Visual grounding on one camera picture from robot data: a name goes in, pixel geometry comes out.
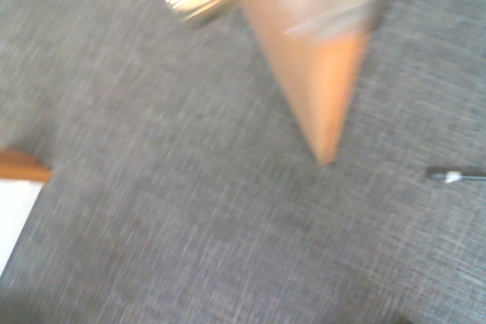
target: wooden edge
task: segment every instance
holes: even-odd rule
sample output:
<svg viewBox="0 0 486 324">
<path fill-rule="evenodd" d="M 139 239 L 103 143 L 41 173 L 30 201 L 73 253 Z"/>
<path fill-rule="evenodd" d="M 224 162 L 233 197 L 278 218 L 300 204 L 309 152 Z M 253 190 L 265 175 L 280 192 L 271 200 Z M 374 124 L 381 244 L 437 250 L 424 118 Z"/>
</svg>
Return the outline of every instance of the wooden edge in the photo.
<svg viewBox="0 0 486 324">
<path fill-rule="evenodd" d="M 51 171 L 33 157 L 17 151 L 0 150 L 0 178 L 46 183 Z"/>
</svg>

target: floor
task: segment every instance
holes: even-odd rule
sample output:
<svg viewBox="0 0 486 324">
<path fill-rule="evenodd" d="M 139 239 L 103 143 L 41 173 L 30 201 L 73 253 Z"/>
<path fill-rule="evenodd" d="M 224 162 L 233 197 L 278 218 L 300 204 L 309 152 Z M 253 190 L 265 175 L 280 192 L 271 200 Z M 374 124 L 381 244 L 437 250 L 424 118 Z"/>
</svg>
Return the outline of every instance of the floor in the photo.
<svg viewBox="0 0 486 324">
<path fill-rule="evenodd" d="M 486 0 L 393 0 L 319 167 L 240 11 L 0 0 L 0 146 L 54 169 L 4 323 L 486 322 Z"/>
</svg>

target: wooden furniture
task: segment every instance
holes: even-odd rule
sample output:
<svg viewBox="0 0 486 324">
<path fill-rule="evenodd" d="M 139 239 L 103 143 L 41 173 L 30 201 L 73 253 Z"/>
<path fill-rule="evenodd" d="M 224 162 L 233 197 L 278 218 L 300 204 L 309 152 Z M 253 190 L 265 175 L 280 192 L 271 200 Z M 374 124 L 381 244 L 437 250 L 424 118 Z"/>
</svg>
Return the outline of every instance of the wooden furniture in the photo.
<svg viewBox="0 0 486 324">
<path fill-rule="evenodd" d="M 231 0 L 166 1 L 180 20 L 194 21 Z M 379 1 L 240 2 L 316 160 L 334 160 Z"/>
<path fill-rule="evenodd" d="M 35 157 L 0 150 L 0 275 L 50 175 Z"/>
</svg>

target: wooden leg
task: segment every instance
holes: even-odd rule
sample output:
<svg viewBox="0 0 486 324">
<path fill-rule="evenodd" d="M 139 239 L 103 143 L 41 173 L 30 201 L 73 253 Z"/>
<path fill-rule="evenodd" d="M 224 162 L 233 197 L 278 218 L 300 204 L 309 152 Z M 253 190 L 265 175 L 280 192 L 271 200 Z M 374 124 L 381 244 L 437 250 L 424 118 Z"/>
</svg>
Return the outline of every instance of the wooden leg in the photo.
<svg viewBox="0 0 486 324">
<path fill-rule="evenodd" d="M 333 161 L 366 34 L 314 43 L 287 34 L 287 14 L 277 0 L 241 1 L 316 160 Z"/>
</svg>

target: gray carpet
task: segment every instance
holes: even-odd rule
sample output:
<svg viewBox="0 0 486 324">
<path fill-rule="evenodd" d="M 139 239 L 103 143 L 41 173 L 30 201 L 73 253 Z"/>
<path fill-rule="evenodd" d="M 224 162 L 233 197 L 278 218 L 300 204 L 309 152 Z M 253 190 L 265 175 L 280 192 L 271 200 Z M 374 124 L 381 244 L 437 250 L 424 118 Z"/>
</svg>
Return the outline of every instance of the gray carpet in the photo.
<svg viewBox="0 0 486 324">
<path fill-rule="evenodd" d="M 54 168 L 4 323 L 486 322 L 486 0 L 393 0 L 318 167 L 243 15 L 0 0 L 0 146 Z"/>
</svg>

